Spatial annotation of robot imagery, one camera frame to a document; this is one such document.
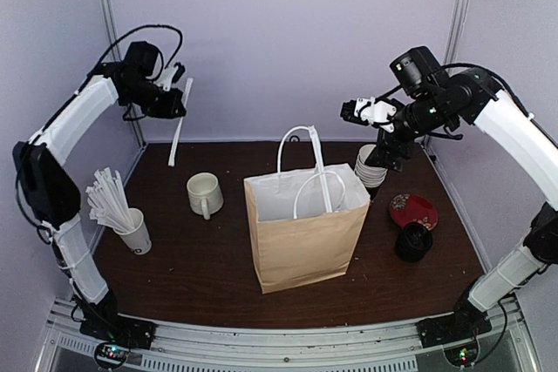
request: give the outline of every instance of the bundle of straws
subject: bundle of straws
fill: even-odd
[[[114,171],[116,177],[111,174],[111,169],[95,172],[93,186],[88,186],[85,191],[88,198],[87,203],[91,207],[89,218],[97,220],[98,224],[118,230],[122,233],[130,233],[135,229],[130,208],[124,194],[122,178],[118,171]]]

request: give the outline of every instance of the stacked cup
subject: stacked cup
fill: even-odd
[[[355,164],[355,174],[363,182],[364,187],[370,194],[370,199],[374,200],[382,182],[387,175],[387,169],[384,167],[367,166],[365,164],[368,156],[376,147],[375,144],[367,144],[360,147],[357,156],[357,163]]]

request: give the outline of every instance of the bag handle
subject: bag handle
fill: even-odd
[[[297,207],[298,207],[298,198],[300,198],[300,193],[303,191],[303,189],[310,183],[311,180],[313,180],[316,176],[321,176],[323,175],[325,177],[326,174],[334,174],[337,177],[337,180],[339,180],[339,183],[341,184],[341,187],[343,188],[343,193],[341,193],[341,199],[339,200],[339,203],[337,204],[335,210],[337,211],[340,207],[341,204],[343,204],[343,201],[345,199],[345,194],[347,192],[347,188],[345,187],[345,182],[343,182],[343,179],[341,179],[341,176],[339,176],[338,173],[333,172],[331,170],[322,172],[322,173],[316,173],[313,174],[312,176],[310,176],[309,178],[306,179],[306,181],[303,183],[302,186],[300,186],[300,189],[298,190],[298,192],[296,193],[296,197],[295,197],[295,206],[293,208],[293,218],[296,220],[298,218],[298,212],[297,212]]]
[[[298,130],[306,130],[310,134],[310,140],[312,141],[312,148],[314,149],[314,157],[316,159],[316,169],[318,174],[320,174],[320,183],[322,184],[322,195],[323,195],[323,204],[325,205],[326,213],[332,213],[333,209],[331,208],[331,197],[330,197],[330,189],[328,188],[328,182],[325,178],[325,174],[323,174],[325,168],[323,166],[323,155],[322,155],[322,144],[320,143],[320,137],[317,135],[317,131],[315,126],[305,126],[299,125],[291,128],[287,131],[287,133],[283,136],[281,140],[281,144],[279,145],[279,152],[277,153],[277,174],[281,177],[281,161],[282,161],[282,148],[285,145],[285,141],[290,134],[294,131]]]

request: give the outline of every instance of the mug handle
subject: mug handle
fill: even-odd
[[[208,199],[207,198],[204,198],[204,199],[201,200],[201,211],[203,212],[204,220],[210,220],[211,219],[211,214],[209,213]]]

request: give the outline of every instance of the red plate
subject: red plate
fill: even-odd
[[[410,222],[418,222],[430,231],[438,224],[438,211],[427,199],[410,193],[401,193],[390,202],[390,216],[403,228]]]

